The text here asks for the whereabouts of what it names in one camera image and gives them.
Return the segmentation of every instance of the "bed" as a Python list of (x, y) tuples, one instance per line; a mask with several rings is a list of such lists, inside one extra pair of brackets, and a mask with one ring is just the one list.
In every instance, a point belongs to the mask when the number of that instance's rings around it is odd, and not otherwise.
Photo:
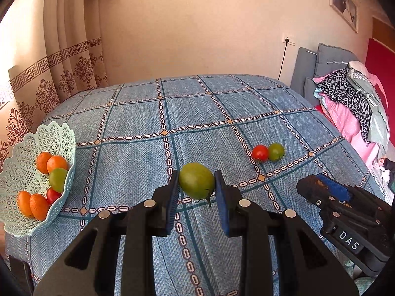
[[(51, 121), (67, 122), (76, 133), (72, 190), (48, 228), (25, 239), (6, 236), (7, 255), (29, 263), (35, 284), (99, 211), (129, 210), (188, 162), (221, 169), (227, 184), (267, 210), (294, 209), (317, 234), (319, 209), (297, 194), (299, 179), (324, 173), (381, 195), (337, 129), (297, 92), (262, 76), (196, 75), (80, 92), (43, 123)], [(250, 158), (254, 146), (273, 142), (284, 145), (282, 160)], [(181, 193), (175, 229), (153, 239), (157, 295), (237, 295), (241, 239), (223, 234), (214, 198), (209, 208)], [(278, 295), (274, 257), (273, 281)]]

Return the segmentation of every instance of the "orange fruit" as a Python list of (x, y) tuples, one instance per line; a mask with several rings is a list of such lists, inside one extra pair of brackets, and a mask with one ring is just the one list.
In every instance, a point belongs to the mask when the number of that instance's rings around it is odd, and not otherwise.
[(63, 169), (69, 170), (69, 165), (68, 165), (67, 161), (65, 160), (65, 158), (63, 158), (61, 156), (53, 156), (53, 157), (49, 158), (49, 160), (47, 162), (48, 172), (51, 173), (52, 170), (57, 169), (57, 168), (63, 168)]
[(20, 212), (28, 218), (34, 218), (32, 210), (30, 208), (30, 197), (31, 195), (27, 191), (20, 191), (17, 198), (18, 208)]
[(34, 218), (41, 221), (45, 220), (49, 210), (49, 203), (44, 196), (40, 194), (31, 195), (29, 202)]
[(46, 151), (41, 152), (36, 157), (36, 167), (37, 167), (38, 171), (40, 171), (43, 174), (49, 174), (48, 169), (47, 169), (47, 163), (51, 157), (52, 157), (52, 155)]

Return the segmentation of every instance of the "picture frame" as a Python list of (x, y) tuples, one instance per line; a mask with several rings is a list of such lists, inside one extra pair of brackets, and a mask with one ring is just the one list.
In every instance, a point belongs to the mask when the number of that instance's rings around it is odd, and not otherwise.
[(358, 33), (359, 8), (354, 0), (329, 0), (329, 5)]

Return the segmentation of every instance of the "gray upholstered headboard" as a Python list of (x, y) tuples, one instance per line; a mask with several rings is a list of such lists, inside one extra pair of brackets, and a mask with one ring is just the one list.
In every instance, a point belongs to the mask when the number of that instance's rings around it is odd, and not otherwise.
[(316, 106), (319, 104), (319, 100), (314, 97), (316, 85), (312, 79), (325, 76), (337, 69), (343, 69), (349, 61), (355, 60), (358, 60), (358, 58), (351, 51), (327, 46), (323, 43), (318, 45), (317, 52), (299, 48), (291, 80), (291, 89)]

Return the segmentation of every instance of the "patterned curtain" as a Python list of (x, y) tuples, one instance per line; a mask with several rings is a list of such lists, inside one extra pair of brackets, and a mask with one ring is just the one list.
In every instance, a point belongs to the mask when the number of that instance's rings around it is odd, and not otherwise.
[(108, 86), (98, 0), (15, 0), (0, 23), (0, 172), (61, 102)]

